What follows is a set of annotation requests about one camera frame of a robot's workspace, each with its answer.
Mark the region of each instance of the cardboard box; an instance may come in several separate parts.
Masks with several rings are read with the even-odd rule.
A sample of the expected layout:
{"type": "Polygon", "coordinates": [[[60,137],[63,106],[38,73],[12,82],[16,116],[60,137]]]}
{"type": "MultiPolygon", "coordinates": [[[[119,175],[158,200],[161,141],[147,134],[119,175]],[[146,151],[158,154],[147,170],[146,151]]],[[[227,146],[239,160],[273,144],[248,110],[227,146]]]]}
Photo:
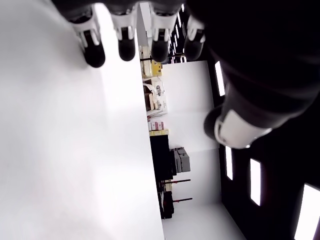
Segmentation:
{"type": "Polygon", "coordinates": [[[161,136],[161,131],[153,131],[153,136],[161,136]]]}
{"type": "Polygon", "coordinates": [[[169,135],[169,129],[162,130],[161,135],[169,135]]]}

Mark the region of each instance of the box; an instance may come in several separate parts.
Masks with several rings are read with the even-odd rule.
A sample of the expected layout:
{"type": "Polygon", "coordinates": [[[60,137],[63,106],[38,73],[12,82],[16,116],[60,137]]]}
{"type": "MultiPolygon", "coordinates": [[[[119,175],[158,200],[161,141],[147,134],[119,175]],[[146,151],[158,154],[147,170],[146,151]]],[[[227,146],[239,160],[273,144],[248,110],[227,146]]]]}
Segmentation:
{"type": "Polygon", "coordinates": [[[161,131],[152,131],[153,132],[153,136],[161,136],[161,131]]]}
{"type": "Polygon", "coordinates": [[[175,160],[175,168],[176,168],[176,173],[181,173],[182,169],[181,169],[181,159],[179,156],[178,151],[173,151],[174,152],[174,160],[175,160]]]}
{"type": "Polygon", "coordinates": [[[152,67],[152,75],[154,77],[161,77],[162,76],[162,73],[161,73],[162,64],[160,62],[156,62],[156,61],[152,60],[151,67],[152,67]]]}
{"type": "Polygon", "coordinates": [[[163,121],[151,121],[151,130],[152,131],[161,131],[164,130],[164,122],[163,121]]]}
{"type": "Polygon", "coordinates": [[[161,135],[169,135],[169,129],[162,130],[161,135]]]}
{"type": "Polygon", "coordinates": [[[158,128],[158,126],[156,126],[156,123],[155,122],[151,122],[151,130],[152,131],[156,131],[156,130],[158,130],[157,128],[158,128]]]}
{"type": "Polygon", "coordinates": [[[183,173],[185,172],[190,172],[191,168],[190,168],[190,158],[188,156],[188,154],[181,154],[179,155],[180,159],[181,159],[181,170],[183,173]]]}

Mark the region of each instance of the ceiling light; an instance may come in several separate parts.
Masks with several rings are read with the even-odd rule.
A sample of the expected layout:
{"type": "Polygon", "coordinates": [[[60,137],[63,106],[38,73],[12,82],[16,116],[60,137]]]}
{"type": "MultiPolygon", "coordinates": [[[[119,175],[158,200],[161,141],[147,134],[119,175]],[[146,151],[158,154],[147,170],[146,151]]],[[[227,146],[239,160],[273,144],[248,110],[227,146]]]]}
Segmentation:
{"type": "Polygon", "coordinates": [[[177,26],[177,24],[175,25],[175,31],[176,31],[177,37],[179,38],[179,31],[178,31],[178,26],[177,26]]]}
{"type": "Polygon", "coordinates": [[[216,79],[218,81],[219,94],[220,96],[223,96],[225,95],[225,85],[224,85],[224,79],[222,78],[220,61],[218,61],[214,66],[215,66],[216,79]]]}
{"type": "Polygon", "coordinates": [[[178,22],[179,22],[179,27],[181,28],[181,20],[180,20],[180,14],[178,12],[178,22]]]}
{"type": "Polygon", "coordinates": [[[233,180],[234,173],[232,170],[232,153],[231,148],[226,146],[225,147],[225,160],[226,160],[226,175],[230,180],[233,180]]]}
{"type": "Polygon", "coordinates": [[[301,211],[295,240],[313,240],[320,217],[320,191],[307,184],[304,185],[301,211]]]}
{"type": "Polygon", "coordinates": [[[261,200],[261,164],[260,162],[250,159],[250,185],[251,199],[260,206],[261,200]]]}

